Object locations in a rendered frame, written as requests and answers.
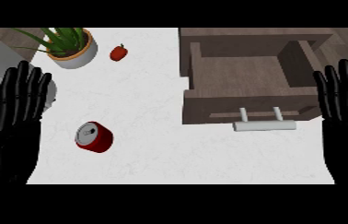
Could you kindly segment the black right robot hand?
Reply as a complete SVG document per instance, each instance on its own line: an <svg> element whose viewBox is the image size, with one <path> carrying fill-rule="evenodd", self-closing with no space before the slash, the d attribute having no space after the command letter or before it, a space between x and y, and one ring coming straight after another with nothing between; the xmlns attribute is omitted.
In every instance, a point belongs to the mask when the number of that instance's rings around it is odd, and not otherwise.
<svg viewBox="0 0 348 224"><path fill-rule="evenodd" d="M348 59L316 71L322 109L322 141L325 165L335 184L348 184Z"/></svg>

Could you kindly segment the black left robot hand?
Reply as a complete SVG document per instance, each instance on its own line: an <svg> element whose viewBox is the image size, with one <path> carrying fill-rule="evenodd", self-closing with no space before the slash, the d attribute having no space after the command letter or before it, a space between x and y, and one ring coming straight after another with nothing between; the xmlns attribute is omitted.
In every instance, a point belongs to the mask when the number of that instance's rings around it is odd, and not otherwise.
<svg viewBox="0 0 348 224"><path fill-rule="evenodd" d="M0 83L0 186L27 184L36 170L51 81L52 74L29 69L24 60Z"/></svg>

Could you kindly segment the red soda can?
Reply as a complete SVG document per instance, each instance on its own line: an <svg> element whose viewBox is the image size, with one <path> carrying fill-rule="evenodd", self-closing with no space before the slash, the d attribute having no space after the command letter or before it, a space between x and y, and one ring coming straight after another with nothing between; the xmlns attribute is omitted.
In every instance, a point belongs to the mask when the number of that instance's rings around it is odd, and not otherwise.
<svg viewBox="0 0 348 224"><path fill-rule="evenodd" d="M80 148L104 153L114 143L113 131L98 122L88 122L77 130L76 143Z"/></svg>

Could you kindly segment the brown wooden drawer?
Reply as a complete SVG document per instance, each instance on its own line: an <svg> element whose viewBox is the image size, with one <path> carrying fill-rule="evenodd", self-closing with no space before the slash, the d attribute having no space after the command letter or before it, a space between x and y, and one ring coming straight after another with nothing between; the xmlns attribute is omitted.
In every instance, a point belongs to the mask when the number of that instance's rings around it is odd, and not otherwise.
<svg viewBox="0 0 348 224"><path fill-rule="evenodd" d="M191 44L189 89L184 92L184 123L228 124L284 118L309 121L322 115L313 72L322 66L307 41L291 41L275 56L206 57Z"/></svg>

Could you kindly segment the grey round object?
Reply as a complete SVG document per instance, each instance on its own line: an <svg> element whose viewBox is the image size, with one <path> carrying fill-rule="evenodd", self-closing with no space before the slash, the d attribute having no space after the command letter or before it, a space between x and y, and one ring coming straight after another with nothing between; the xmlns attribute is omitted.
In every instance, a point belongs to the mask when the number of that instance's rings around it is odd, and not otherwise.
<svg viewBox="0 0 348 224"><path fill-rule="evenodd" d="M57 95L58 95L58 86L55 80L52 79L48 85L48 94L46 94L46 103L43 107L43 112L52 107L52 104L57 100Z"/></svg>

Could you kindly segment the potted green plant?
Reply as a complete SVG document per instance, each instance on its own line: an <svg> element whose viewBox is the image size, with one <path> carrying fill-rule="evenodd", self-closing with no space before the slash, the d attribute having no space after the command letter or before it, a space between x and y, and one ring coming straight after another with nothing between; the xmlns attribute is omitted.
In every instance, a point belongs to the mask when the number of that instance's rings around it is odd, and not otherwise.
<svg viewBox="0 0 348 224"><path fill-rule="evenodd" d="M79 69L85 67L95 59L98 53L98 44L92 32L85 28L42 28L49 40L39 38L30 32L14 28L26 34L41 45L45 46L43 53L66 69Z"/></svg>

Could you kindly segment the brown wooden cabinet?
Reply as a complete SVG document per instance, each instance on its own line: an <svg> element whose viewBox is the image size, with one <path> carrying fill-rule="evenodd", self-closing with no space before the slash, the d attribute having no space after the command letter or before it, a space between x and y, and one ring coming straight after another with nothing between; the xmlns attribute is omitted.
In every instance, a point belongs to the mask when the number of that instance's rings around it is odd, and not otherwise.
<svg viewBox="0 0 348 224"><path fill-rule="evenodd" d="M318 51L325 43L348 47L348 28L179 28L181 75L189 76L191 44L204 57L275 56L291 41L309 41Z"/></svg>

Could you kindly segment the red pepper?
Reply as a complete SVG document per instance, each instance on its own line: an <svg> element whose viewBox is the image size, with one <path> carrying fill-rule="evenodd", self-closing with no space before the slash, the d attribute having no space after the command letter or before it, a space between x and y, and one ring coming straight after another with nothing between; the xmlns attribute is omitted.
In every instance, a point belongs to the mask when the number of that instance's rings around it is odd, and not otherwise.
<svg viewBox="0 0 348 224"><path fill-rule="evenodd" d="M111 59L114 61L120 61L128 56L128 54L129 50L126 49L125 44L120 44L111 52Z"/></svg>

